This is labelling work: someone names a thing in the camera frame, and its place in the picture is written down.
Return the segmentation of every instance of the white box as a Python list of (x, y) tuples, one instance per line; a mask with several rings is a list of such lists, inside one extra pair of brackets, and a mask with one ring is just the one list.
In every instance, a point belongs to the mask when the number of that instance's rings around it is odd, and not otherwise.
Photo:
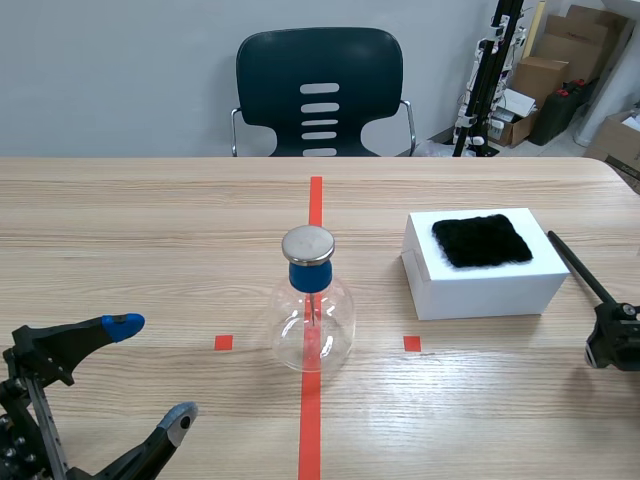
[[(497, 267), (453, 267), (432, 233), (440, 220), (506, 216), (533, 259)], [(542, 313), (569, 274), (528, 208), (409, 214), (402, 261), (420, 320)]]

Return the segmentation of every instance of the chair leg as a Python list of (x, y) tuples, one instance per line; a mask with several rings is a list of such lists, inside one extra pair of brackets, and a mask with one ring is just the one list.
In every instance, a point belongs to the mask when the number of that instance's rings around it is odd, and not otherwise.
[(231, 155), (238, 156), (238, 147), (236, 145), (236, 113), (242, 112), (241, 108), (231, 110)]
[(416, 127), (413, 123), (413, 110), (411, 109), (411, 102), (408, 100), (400, 100), (400, 103), (407, 107), (407, 117), (409, 118), (409, 133), (411, 134), (411, 150), (409, 150), (409, 156), (413, 157), (413, 152), (416, 151)]

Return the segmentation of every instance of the red tape marker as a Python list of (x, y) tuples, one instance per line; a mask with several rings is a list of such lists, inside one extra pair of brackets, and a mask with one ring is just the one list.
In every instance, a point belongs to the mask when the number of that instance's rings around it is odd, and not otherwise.
[(233, 335), (216, 335), (213, 345), (214, 350), (231, 350), (233, 348)]
[(413, 337), (410, 335), (405, 336), (404, 351), (405, 352), (421, 352), (422, 343), (420, 342), (420, 337)]
[[(322, 226), (322, 177), (311, 177), (309, 224)], [(311, 322), (311, 297), (307, 295), (304, 310), (304, 349), (302, 394), (300, 398), (300, 448), (298, 480), (320, 480), (322, 471), (322, 422), (320, 372), (322, 298), (314, 298), (315, 322)]]

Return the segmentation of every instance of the black rod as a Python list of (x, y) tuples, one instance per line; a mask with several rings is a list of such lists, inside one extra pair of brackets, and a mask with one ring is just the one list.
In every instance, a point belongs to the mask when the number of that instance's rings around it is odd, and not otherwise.
[[(491, 26), (493, 28), (497, 28), (500, 26), (500, 21), (502, 19), (504, 6), (506, 0), (498, 0), (498, 6), (496, 7), (496, 13), (493, 16), (493, 21), (491, 22)], [(484, 49), (482, 51), (482, 58), (480, 59), (480, 64), (478, 65), (478, 70), (476, 71), (474, 83), (471, 90), (471, 95), (469, 97), (469, 103), (467, 104), (467, 110), (465, 112), (465, 116), (473, 117), (476, 112), (478, 100), (480, 97), (480, 93), (483, 90), (483, 83), (485, 83), (487, 78), (487, 71), (489, 70), (489, 63), (491, 61), (491, 56), (493, 54), (493, 46), (495, 42), (493, 40), (485, 40)], [(460, 127), (460, 132), (458, 133), (458, 141), (456, 142), (456, 148), (453, 152), (454, 157), (462, 156), (462, 151), (464, 150), (465, 142), (467, 140), (467, 135), (469, 133), (470, 127)]]
[(510, 0), (504, 6), (506, 10), (504, 14), (509, 15), (509, 23), (507, 24), (507, 28), (505, 30), (504, 40), (502, 44), (499, 45), (498, 52), (495, 54), (492, 69), (487, 73), (488, 81), (485, 84), (485, 88), (480, 95), (480, 104), (478, 105), (478, 109), (476, 111), (478, 115), (478, 122), (473, 127), (471, 127), (469, 132), (469, 135), (472, 135), (474, 137), (481, 136), (485, 140), (484, 145), (479, 145), (474, 149), (480, 157), (486, 156), (487, 150), (489, 149), (489, 126), (487, 120), (492, 111), (491, 107), (493, 105), (493, 97), (495, 96), (498, 82), (502, 77), (502, 69), (504, 68), (505, 61), (507, 60), (507, 55), (509, 54), (509, 50), (511, 49), (511, 40), (513, 40), (518, 22), (520, 21), (520, 14), (522, 13), (523, 3), (524, 0)]
[(609, 292), (602, 286), (602, 284), (596, 280), (596, 277), (589, 271), (587, 267), (584, 266), (584, 263), (580, 261), (580, 259), (576, 256), (575, 253), (571, 251), (571, 249), (564, 243), (558, 235), (549, 230), (549, 240), (556, 247), (556, 250), (560, 252), (567, 262), (571, 264), (571, 266), (578, 272), (578, 275), (582, 277), (582, 279), (591, 287), (591, 290), (600, 297), (602, 303), (618, 303), (611, 296)]

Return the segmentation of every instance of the red tape line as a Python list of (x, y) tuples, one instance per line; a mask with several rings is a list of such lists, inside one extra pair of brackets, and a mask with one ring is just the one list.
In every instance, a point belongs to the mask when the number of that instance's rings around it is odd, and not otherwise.
[[(309, 224), (322, 226), (322, 177), (311, 177)], [(320, 480), (322, 472), (322, 422), (320, 372), (322, 297), (316, 295), (315, 322), (311, 322), (311, 297), (307, 295), (304, 310), (304, 347), (302, 393), (300, 398), (300, 448), (298, 480)]]

